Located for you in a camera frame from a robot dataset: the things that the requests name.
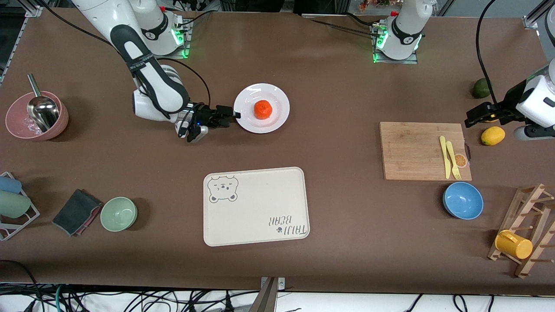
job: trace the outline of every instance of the white floor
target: white floor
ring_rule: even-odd
[[[188,300],[189,292],[177,292],[179,300]],[[225,296],[224,291],[213,291],[202,300],[219,300]],[[122,312],[134,294],[121,294],[115,296],[89,295],[84,298],[84,306],[91,312]],[[232,298],[234,307],[249,306],[255,299],[256,294],[248,294]],[[364,312],[404,312],[411,306],[417,295],[396,294],[339,294],[339,293],[280,293],[277,299],[276,312],[328,312],[328,311],[364,311]],[[464,296],[469,312],[487,312],[491,298],[489,296]],[[31,298],[19,295],[0,296],[0,311],[17,312],[23,311],[32,301]],[[149,310],[151,312],[176,311],[183,305],[176,306],[175,303],[167,301],[166,304],[155,304]],[[205,309],[208,304],[195,305],[198,312]],[[224,305],[213,306],[208,311],[220,311]],[[34,312],[42,311],[40,303],[35,303]],[[424,295],[413,312],[458,312],[455,308],[451,295]],[[491,312],[553,312],[555,311],[555,298],[533,298],[518,296],[496,296]],[[56,309],[47,305],[47,312],[56,312]]]

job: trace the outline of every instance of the green cup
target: green cup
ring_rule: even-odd
[[[19,218],[31,207],[27,196],[0,190],[0,214],[8,218]]]

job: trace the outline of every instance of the light green bowl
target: light green bowl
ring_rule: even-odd
[[[116,197],[104,205],[100,212],[102,226],[110,232],[123,231],[137,219],[135,204],[126,197]]]

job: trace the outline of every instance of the white plate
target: white plate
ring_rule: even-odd
[[[310,232],[298,167],[213,173],[203,188],[208,246],[302,239]]]
[[[272,114],[268,119],[254,116],[254,104],[266,100],[272,105]],[[245,130],[254,133],[272,132],[285,123],[289,116],[289,99],[278,87],[268,83],[257,83],[246,87],[237,95],[233,110],[241,113],[237,122]]]

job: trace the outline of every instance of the pink bowl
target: pink bowl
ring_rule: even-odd
[[[6,113],[6,128],[14,137],[33,141],[50,140],[62,133],[68,125],[69,115],[62,101],[48,91],[41,91],[41,95],[54,100],[58,106],[58,120],[44,133],[38,130],[36,124],[27,114],[27,104],[34,98],[34,93],[27,93],[13,102],[12,106],[9,107],[8,113]]]

